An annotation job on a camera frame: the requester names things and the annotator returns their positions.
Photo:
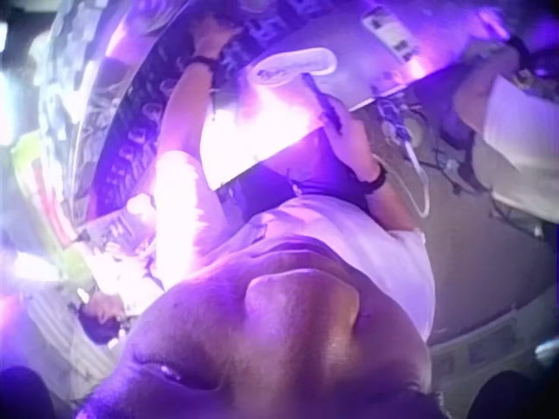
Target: black watch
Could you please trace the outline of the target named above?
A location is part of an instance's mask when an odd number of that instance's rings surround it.
[[[194,63],[207,65],[213,74],[216,74],[217,69],[219,68],[219,62],[216,59],[207,58],[202,55],[195,55],[194,57],[189,58],[187,66]]]
[[[388,172],[386,167],[381,163],[378,163],[378,165],[381,167],[380,175],[373,182],[361,182],[362,192],[365,195],[372,195],[377,192],[387,181]]]

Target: white t-shirt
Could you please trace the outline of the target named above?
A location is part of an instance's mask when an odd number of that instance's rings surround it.
[[[224,213],[200,164],[169,152],[157,164],[157,264],[165,289],[211,258],[261,237],[314,237],[365,273],[410,316],[424,340],[435,312],[431,264],[419,232],[381,228],[356,206],[330,196],[301,196],[255,216],[228,240]]]
[[[483,140],[512,165],[507,173],[492,176],[493,195],[559,222],[559,104],[499,76],[487,103]]]

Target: wristband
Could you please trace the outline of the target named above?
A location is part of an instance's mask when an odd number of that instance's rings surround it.
[[[508,41],[507,45],[514,48],[518,54],[521,56],[520,59],[520,71],[522,70],[530,70],[532,71],[532,55],[528,50],[526,44],[522,39],[513,35]]]
[[[190,58],[187,61],[186,65],[188,66],[188,65],[191,65],[191,64],[194,64],[194,63],[207,65],[208,68],[210,69],[210,71],[213,74],[216,74],[217,69],[219,68],[219,62],[216,59],[207,58],[207,57],[204,57],[202,55],[196,55],[196,56]]]
[[[388,172],[386,171],[386,167],[381,163],[378,163],[378,165],[381,168],[381,173],[373,182],[360,182],[365,195],[371,195],[378,191],[387,181]]]

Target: white cable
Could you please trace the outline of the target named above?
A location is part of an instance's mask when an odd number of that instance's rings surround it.
[[[410,160],[411,160],[411,164],[413,165],[413,168],[415,169],[416,173],[418,174],[419,180],[421,181],[421,183],[423,185],[423,192],[424,192],[424,209],[423,210],[421,210],[419,208],[418,202],[414,198],[410,189],[405,184],[404,179],[402,178],[402,176],[400,174],[398,174],[398,172],[394,169],[394,167],[391,166],[387,161],[383,160],[378,155],[373,154],[373,156],[390,171],[391,175],[394,175],[394,177],[396,177],[396,179],[398,180],[400,185],[402,185],[406,194],[410,198],[411,204],[413,205],[414,210],[419,214],[419,216],[421,216],[422,218],[427,218],[429,216],[429,213],[431,212],[431,197],[429,195],[429,177],[427,176],[427,173],[425,172],[425,169],[422,168],[421,165],[419,164],[418,158],[416,157],[416,154],[413,151],[413,148],[411,147],[411,144],[406,141],[405,145],[406,145],[406,147],[405,147],[406,151],[407,151],[408,156],[410,157]]]

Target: cable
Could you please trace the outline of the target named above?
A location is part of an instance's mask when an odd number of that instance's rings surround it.
[[[423,192],[424,192],[424,209],[423,210],[421,210],[419,208],[418,202],[416,201],[415,197],[413,196],[410,189],[405,184],[405,181],[402,178],[402,176],[400,174],[398,174],[398,172],[394,169],[394,167],[392,165],[390,165],[387,161],[382,159],[380,156],[375,155],[375,154],[373,154],[373,156],[389,170],[391,175],[394,175],[394,177],[396,177],[396,179],[398,180],[398,182],[400,183],[402,188],[404,188],[407,196],[410,198],[411,204],[413,205],[414,210],[419,214],[419,216],[421,216],[421,218],[427,218],[429,216],[429,214],[431,213],[431,196],[429,194],[429,176],[427,176],[427,173],[425,172],[425,170],[419,165],[418,159],[415,156],[415,153],[413,152],[413,148],[411,149],[411,153],[413,154],[413,158],[415,158],[415,161],[417,163],[417,165],[416,165],[412,161],[413,167],[416,170],[416,173],[419,176],[419,180],[421,181],[421,183],[423,185]]]

